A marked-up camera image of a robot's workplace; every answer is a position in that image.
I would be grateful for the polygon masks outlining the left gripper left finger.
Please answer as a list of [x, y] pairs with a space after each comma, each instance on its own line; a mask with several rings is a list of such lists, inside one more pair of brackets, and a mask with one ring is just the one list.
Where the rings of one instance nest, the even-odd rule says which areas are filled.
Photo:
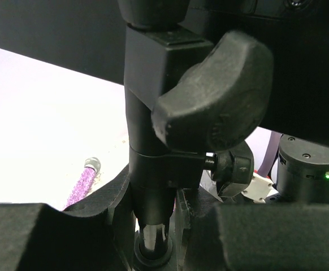
[[64, 211], [0, 204], [0, 270], [131, 270], [134, 234], [124, 168]]

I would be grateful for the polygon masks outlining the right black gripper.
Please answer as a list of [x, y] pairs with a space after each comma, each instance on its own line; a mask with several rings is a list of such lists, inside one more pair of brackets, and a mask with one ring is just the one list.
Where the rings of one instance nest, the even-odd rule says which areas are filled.
[[257, 172], [253, 173], [249, 186], [241, 194], [254, 203], [266, 203], [268, 196], [275, 194], [273, 181], [268, 177], [262, 177]]

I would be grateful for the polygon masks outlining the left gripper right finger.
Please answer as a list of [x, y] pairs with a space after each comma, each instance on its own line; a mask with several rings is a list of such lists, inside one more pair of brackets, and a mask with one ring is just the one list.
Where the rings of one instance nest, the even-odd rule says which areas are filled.
[[225, 204], [180, 189], [175, 234], [179, 270], [329, 270], [326, 204]]

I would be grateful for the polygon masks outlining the black perforated music stand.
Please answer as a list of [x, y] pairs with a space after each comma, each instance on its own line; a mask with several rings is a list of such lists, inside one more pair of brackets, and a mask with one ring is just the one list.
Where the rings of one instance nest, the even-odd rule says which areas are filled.
[[0, 1], [0, 48], [124, 86], [131, 270], [179, 270], [178, 190], [268, 204], [283, 135], [329, 147], [329, 1]]

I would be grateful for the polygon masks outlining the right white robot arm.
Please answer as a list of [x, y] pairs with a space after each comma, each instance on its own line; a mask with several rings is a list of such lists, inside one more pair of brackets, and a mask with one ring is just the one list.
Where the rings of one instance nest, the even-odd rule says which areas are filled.
[[276, 182], [254, 173], [241, 194], [255, 203], [329, 204], [329, 147], [283, 135]]

